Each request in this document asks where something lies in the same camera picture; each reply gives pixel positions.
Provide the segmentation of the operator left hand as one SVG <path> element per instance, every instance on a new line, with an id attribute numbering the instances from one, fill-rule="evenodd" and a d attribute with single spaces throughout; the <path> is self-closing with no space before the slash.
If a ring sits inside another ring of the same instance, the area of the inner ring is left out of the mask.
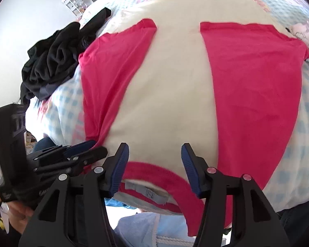
<path id="1" fill-rule="evenodd" d="M 24 233 L 29 219 L 33 216 L 34 211 L 20 201 L 8 202 L 8 208 L 10 225 L 18 231 L 18 233 Z"/>

